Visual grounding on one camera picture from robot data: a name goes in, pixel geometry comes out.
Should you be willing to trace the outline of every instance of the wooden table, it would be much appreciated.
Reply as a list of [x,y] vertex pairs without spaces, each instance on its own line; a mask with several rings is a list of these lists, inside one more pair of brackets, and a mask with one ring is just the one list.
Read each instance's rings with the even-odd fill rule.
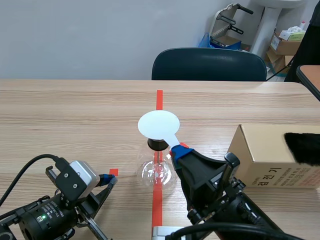
[[296,69],[301,82],[320,101],[320,65],[303,65]]
[[[304,86],[290,82],[0,80],[0,195],[40,154],[87,161],[100,174],[119,168],[119,181],[96,221],[115,240],[150,239],[152,193],[135,176],[137,150],[146,142],[137,123],[155,109],[158,89],[163,89],[164,109],[180,119],[178,139],[212,158],[223,159],[238,124],[320,122],[320,103]],[[34,164],[0,213],[52,196],[55,188],[45,175],[52,164],[49,159]],[[319,190],[245,192],[285,232],[319,239]],[[187,226],[186,215],[177,182],[163,199],[163,225]],[[21,240],[19,228],[13,230]],[[72,239],[95,238],[82,228]]]

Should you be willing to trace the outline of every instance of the red tape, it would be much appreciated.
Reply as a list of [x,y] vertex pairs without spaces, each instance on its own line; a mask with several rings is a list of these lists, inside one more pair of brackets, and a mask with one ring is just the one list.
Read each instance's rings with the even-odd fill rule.
[[109,174],[113,174],[116,177],[118,177],[119,169],[118,168],[111,168],[111,169],[109,169]]
[[[164,103],[164,92],[162,90],[156,91],[156,110],[163,110]],[[154,164],[157,164],[158,161],[158,153],[154,153]],[[162,152],[159,153],[159,161],[160,163],[163,161]],[[159,179],[153,185],[153,193],[152,193],[152,222],[151,227],[152,229],[156,226],[163,225],[163,192],[162,192],[162,182]]]

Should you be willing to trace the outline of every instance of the chair backrest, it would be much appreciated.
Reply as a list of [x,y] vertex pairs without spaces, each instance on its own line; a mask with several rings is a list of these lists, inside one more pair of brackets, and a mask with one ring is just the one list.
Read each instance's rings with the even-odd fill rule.
[[174,48],[160,53],[152,80],[266,81],[264,61],[257,55],[219,48]]

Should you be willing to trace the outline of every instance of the cardboard box on floor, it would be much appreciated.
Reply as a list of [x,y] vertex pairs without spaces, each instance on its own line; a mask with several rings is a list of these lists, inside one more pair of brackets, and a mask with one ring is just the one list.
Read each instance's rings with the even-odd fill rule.
[[[277,55],[275,52],[269,47],[268,51],[266,52],[267,61],[266,65],[270,68],[273,74],[280,71],[282,68],[287,66],[291,59],[294,56],[287,56],[287,55]],[[289,72],[290,67],[285,68],[281,72],[277,74],[279,77],[285,77]]]
[[273,33],[270,43],[270,49],[277,55],[294,56],[300,46],[301,41],[286,41],[279,37],[277,33]]
[[286,144],[285,133],[320,134],[320,126],[239,125],[228,149],[240,160],[235,177],[248,187],[320,187],[320,166],[297,163]]

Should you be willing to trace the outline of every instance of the white wall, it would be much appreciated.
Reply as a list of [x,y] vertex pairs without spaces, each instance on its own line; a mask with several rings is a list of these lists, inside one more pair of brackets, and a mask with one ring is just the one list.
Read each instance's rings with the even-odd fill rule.
[[0,2],[0,78],[147,80],[163,50],[194,47],[231,0]]

